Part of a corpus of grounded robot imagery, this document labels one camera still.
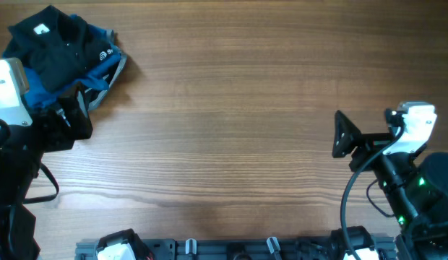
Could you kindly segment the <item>black t-shirt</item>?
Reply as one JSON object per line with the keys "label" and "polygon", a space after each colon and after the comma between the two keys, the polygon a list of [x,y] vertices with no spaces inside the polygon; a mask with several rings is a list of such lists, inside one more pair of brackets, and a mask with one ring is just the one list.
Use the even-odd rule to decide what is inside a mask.
{"label": "black t-shirt", "polygon": [[86,75],[114,54],[111,44],[90,32],[80,16],[70,17],[54,6],[8,27],[12,36],[4,51],[32,69],[49,92]]}

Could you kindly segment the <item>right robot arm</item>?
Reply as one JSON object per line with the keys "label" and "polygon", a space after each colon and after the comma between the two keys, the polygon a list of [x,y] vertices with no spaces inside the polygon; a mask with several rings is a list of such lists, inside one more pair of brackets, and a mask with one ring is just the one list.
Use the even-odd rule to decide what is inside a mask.
{"label": "right robot arm", "polygon": [[448,153],[415,159],[425,150],[437,120],[431,104],[401,105],[384,112],[387,132],[364,134],[340,110],[335,112],[332,156],[351,156],[350,177],[340,202],[345,253],[360,259],[347,226],[350,192],[359,175],[371,171],[400,226],[394,242],[399,259],[448,259]]}

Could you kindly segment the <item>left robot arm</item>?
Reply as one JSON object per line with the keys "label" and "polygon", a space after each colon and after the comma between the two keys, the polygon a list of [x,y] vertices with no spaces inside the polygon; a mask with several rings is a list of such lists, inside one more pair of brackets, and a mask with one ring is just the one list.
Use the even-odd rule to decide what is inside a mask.
{"label": "left robot arm", "polygon": [[39,258],[36,217],[27,206],[49,202],[60,191],[42,157],[70,150],[92,130],[79,85],[44,109],[29,109],[19,90],[0,102],[0,259]]}

